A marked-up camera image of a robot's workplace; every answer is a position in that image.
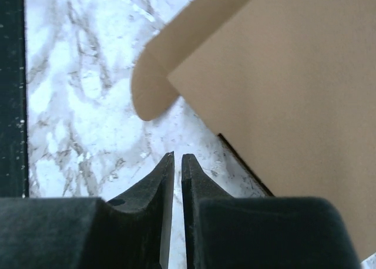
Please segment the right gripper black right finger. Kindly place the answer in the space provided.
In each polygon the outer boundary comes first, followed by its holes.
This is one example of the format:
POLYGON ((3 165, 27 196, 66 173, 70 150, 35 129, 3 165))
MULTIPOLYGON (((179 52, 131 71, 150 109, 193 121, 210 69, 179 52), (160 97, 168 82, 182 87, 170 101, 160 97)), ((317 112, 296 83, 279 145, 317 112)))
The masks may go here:
POLYGON ((188 268, 360 268, 337 209, 318 197, 229 195, 182 157, 188 268))

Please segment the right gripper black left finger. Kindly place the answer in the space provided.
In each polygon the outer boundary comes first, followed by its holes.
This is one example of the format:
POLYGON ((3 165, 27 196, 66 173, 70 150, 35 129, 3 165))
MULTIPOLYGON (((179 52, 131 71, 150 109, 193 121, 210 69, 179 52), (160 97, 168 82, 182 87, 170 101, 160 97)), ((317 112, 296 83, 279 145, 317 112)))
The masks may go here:
POLYGON ((167 268, 174 154, 125 192, 1 200, 2 268, 167 268))

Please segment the brown cardboard box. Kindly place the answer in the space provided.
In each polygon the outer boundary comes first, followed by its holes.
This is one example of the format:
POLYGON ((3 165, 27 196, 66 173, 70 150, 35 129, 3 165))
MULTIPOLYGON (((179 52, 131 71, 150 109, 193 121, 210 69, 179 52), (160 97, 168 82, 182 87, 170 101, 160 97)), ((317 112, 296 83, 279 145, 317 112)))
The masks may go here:
POLYGON ((131 91, 143 120, 182 96, 273 194, 329 200, 375 253, 375 0, 193 0, 131 91))

